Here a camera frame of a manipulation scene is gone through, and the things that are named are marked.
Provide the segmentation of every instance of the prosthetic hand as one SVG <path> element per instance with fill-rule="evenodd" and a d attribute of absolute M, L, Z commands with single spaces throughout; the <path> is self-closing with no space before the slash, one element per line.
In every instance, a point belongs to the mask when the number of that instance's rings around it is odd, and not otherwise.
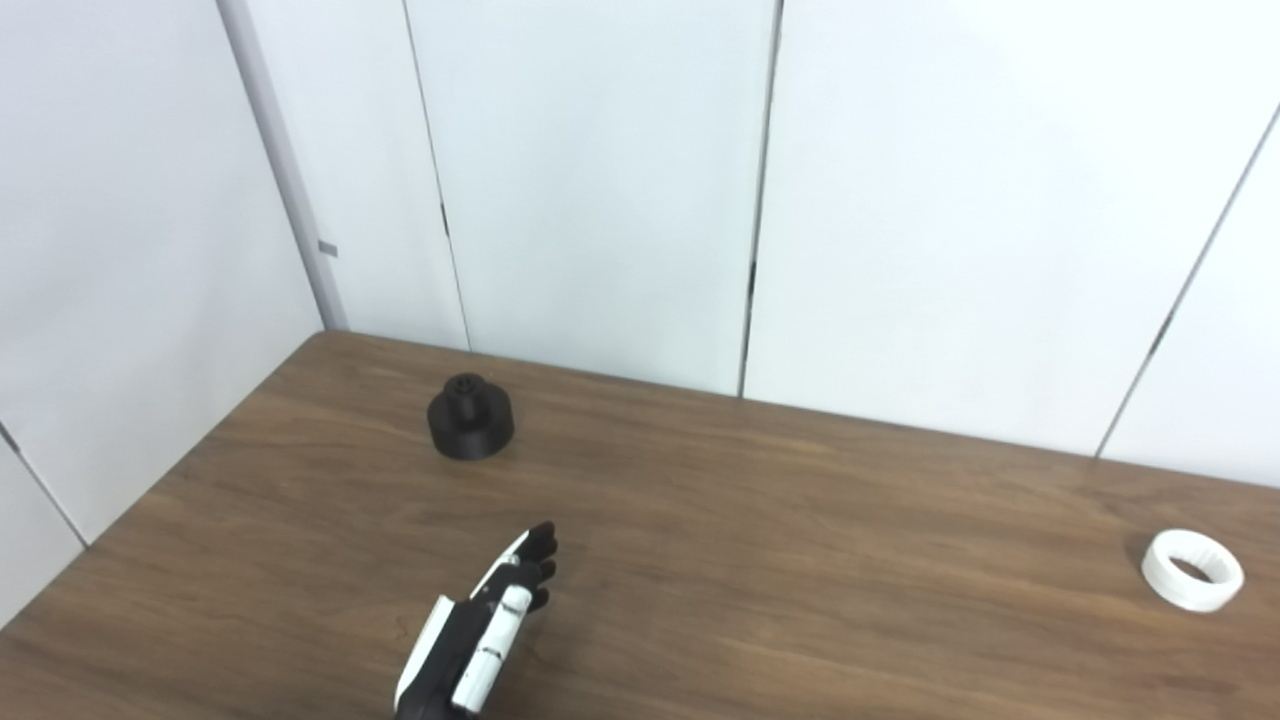
<path fill-rule="evenodd" d="M 511 543 L 468 600 L 440 596 L 396 688 L 396 720 L 471 719 L 480 714 L 525 615 L 547 605 L 539 587 L 556 574 L 556 525 Z"/>

